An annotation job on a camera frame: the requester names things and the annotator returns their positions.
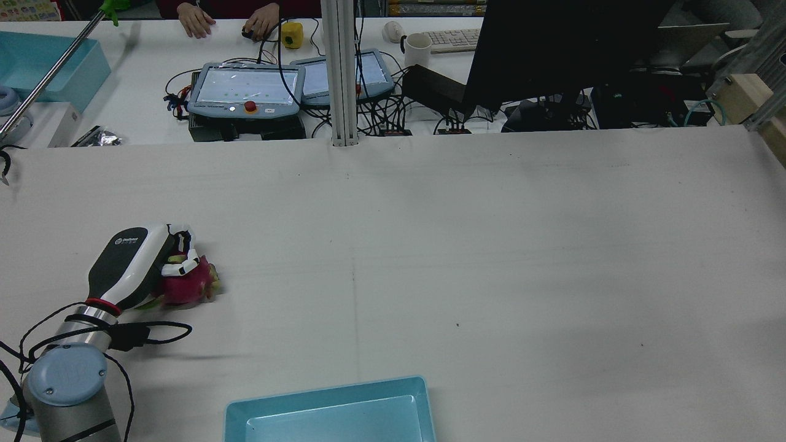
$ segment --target light blue tray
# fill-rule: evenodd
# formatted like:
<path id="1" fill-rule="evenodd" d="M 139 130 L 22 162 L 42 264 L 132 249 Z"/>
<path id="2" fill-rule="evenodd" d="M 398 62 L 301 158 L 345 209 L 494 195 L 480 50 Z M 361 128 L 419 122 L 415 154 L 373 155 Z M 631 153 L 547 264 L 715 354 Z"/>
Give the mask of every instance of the light blue tray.
<path id="1" fill-rule="evenodd" d="M 0 84 L 25 99 L 73 41 L 69 37 L 0 32 Z M 83 112 L 111 71 L 101 45 L 87 39 L 37 101 L 70 101 Z"/>
<path id="2" fill-rule="evenodd" d="M 435 442 L 426 381 L 345 385 L 226 406 L 224 442 Z"/>

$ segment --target red ring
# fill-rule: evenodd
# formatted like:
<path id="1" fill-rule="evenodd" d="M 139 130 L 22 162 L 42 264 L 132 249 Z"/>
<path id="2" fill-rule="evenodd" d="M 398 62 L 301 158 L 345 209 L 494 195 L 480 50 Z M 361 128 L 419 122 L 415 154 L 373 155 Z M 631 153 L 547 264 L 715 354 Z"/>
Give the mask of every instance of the red ring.
<path id="1" fill-rule="evenodd" d="M 120 314 L 123 313 L 123 311 L 120 310 L 119 307 L 117 307 L 116 305 L 112 304 L 107 300 L 102 300 L 101 298 L 87 298 L 85 304 L 100 304 L 103 305 L 104 307 L 108 307 L 112 310 L 109 313 L 113 314 L 114 316 L 120 316 Z"/>

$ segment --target person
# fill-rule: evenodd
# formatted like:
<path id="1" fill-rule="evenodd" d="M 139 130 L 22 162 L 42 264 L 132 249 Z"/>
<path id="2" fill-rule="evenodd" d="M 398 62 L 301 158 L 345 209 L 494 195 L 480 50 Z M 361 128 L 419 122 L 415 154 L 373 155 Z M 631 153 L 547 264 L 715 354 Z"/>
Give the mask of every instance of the person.
<path id="1" fill-rule="evenodd" d="M 189 37 L 203 39 L 215 19 L 245 18 L 254 41 L 265 39 L 283 17 L 320 17 L 319 0 L 156 0 L 162 18 L 178 19 Z"/>

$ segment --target keyboard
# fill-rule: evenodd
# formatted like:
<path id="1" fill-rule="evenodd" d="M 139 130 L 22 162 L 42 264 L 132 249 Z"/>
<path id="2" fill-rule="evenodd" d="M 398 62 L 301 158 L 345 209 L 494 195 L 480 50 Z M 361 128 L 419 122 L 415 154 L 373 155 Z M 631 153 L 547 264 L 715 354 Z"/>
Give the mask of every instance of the keyboard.
<path id="1" fill-rule="evenodd" d="M 479 29 L 426 31 L 432 39 L 432 53 L 473 51 L 478 46 Z"/>

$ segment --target green clamp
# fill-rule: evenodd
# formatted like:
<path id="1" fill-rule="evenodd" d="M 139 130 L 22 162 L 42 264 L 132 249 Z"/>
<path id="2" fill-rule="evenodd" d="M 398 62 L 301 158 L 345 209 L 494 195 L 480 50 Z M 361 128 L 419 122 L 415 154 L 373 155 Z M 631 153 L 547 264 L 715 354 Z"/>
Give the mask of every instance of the green clamp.
<path id="1" fill-rule="evenodd" d="M 107 17 L 112 19 L 115 26 L 117 23 L 117 11 L 123 11 L 131 7 L 131 0 L 104 0 L 100 10 L 104 11 Z"/>

